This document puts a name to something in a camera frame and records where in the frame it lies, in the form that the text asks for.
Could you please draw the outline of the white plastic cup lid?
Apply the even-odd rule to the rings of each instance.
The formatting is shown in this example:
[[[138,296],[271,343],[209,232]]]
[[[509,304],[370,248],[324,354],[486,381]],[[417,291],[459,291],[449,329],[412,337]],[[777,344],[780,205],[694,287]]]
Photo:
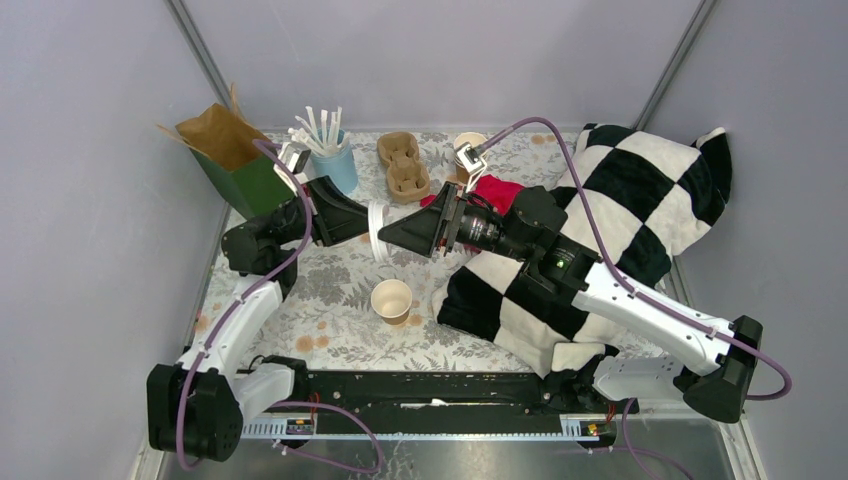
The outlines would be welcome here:
[[[390,258],[388,244],[379,238],[380,230],[386,225],[389,207],[380,201],[372,200],[368,204],[368,237],[373,257],[378,263]]]

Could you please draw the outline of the brown cardboard cup carrier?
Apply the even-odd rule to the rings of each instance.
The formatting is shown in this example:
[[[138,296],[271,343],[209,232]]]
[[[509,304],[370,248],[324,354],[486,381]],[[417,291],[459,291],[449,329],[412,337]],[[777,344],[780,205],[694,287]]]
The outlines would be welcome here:
[[[382,135],[377,141],[377,152],[386,167],[387,188],[395,202],[411,204],[430,194],[429,173],[421,161],[419,145],[412,133]]]

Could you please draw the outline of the stack of brown paper cups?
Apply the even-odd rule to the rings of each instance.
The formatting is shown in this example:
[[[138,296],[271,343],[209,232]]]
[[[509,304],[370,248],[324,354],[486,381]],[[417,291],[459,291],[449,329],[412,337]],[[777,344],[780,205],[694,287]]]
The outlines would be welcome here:
[[[479,146],[487,140],[487,137],[478,132],[464,132],[459,134],[453,142],[454,149],[461,147],[465,143],[469,143],[472,147]],[[455,171],[457,180],[462,184],[467,184],[470,179],[470,174],[463,166],[461,160],[454,156]]]

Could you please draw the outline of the brown paper coffee cup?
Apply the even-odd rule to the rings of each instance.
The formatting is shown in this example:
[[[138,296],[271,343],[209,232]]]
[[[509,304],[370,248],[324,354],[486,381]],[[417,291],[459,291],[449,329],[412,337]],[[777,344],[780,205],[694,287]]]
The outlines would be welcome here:
[[[387,279],[375,286],[370,295],[372,310],[389,325],[404,323],[412,305],[412,291],[401,280]]]

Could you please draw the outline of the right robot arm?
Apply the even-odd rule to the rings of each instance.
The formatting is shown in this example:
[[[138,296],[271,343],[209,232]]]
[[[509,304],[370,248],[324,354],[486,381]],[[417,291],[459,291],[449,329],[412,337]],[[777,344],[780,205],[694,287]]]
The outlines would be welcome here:
[[[429,257],[457,244],[519,262],[506,297],[531,307],[574,307],[597,314],[662,347],[660,367],[599,364],[573,386],[575,402],[597,412],[612,401],[680,398],[695,412],[739,421],[754,370],[762,325],[704,315],[623,276],[602,256],[560,231],[567,220],[543,187],[520,191],[505,215],[443,186],[427,207],[373,230],[372,237]]]

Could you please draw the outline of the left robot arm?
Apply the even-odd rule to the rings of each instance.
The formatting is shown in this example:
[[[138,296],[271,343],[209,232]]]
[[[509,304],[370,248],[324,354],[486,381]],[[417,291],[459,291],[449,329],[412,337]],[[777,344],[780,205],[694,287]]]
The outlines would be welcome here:
[[[277,403],[310,408],[306,364],[270,357],[241,377],[239,362],[297,279],[297,258],[309,242],[331,246],[365,232],[366,207],[347,198],[328,177],[297,186],[294,196],[224,233],[221,252],[240,278],[229,307],[173,365],[147,377],[148,438],[172,452],[186,470],[223,462],[235,451],[245,423]]]

